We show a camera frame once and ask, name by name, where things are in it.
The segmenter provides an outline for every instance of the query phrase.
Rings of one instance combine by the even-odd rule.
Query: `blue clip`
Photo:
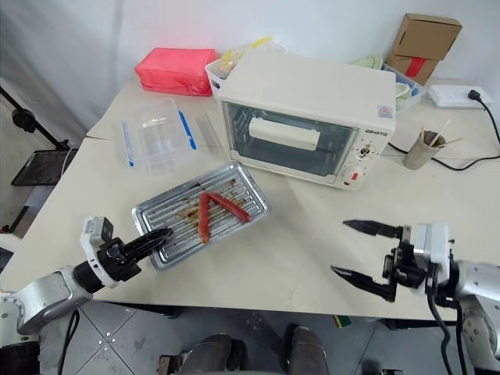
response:
[[[184,130],[186,131],[186,135],[189,138],[189,144],[191,145],[191,148],[193,150],[196,149],[196,143],[195,139],[193,138],[193,135],[191,134],[191,129],[189,129],[188,122],[186,121],[186,118],[184,117],[184,114],[179,111],[179,117],[180,121],[182,121],[182,124],[184,125]]]

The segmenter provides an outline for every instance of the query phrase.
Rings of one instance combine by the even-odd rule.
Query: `brown cardboard box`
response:
[[[421,85],[425,85],[439,63],[438,60],[396,55],[394,51],[389,52],[385,62]]]
[[[400,56],[442,60],[461,29],[460,22],[452,18],[406,13],[392,51]]]

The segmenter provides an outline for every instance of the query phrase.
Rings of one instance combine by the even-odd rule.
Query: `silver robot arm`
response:
[[[462,337],[476,374],[500,373],[500,266],[456,262],[450,249],[455,240],[446,224],[420,224],[414,230],[367,220],[344,224],[366,234],[398,238],[399,244],[385,258],[382,276],[387,284],[331,266],[338,276],[389,302],[400,284],[430,296],[436,305],[460,308]]]
[[[20,291],[0,292],[0,375],[38,373],[40,329],[92,299],[96,291],[140,273],[137,263],[166,246],[172,233],[158,229],[124,244],[113,238],[113,225],[105,217],[88,217],[80,237],[87,261],[65,266]]]
[[[462,307],[462,335],[474,367],[500,373],[500,267],[458,261],[455,298]]]

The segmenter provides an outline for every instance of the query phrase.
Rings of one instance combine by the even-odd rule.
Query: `toaster oven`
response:
[[[395,131],[392,72],[248,52],[217,97],[232,159],[356,189]]]

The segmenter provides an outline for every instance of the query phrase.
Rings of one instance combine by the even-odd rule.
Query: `yellow item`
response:
[[[261,45],[264,45],[265,43],[268,43],[273,40],[273,37],[267,36],[267,37],[261,37],[257,41],[254,41],[250,45],[246,45],[245,47],[241,48],[235,48],[227,51],[222,55],[220,58],[222,62],[222,66],[220,67],[222,71],[225,71],[225,73],[228,73],[234,68],[236,63],[238,62],[243,55],[249,51],[252,48],[257,48]]]

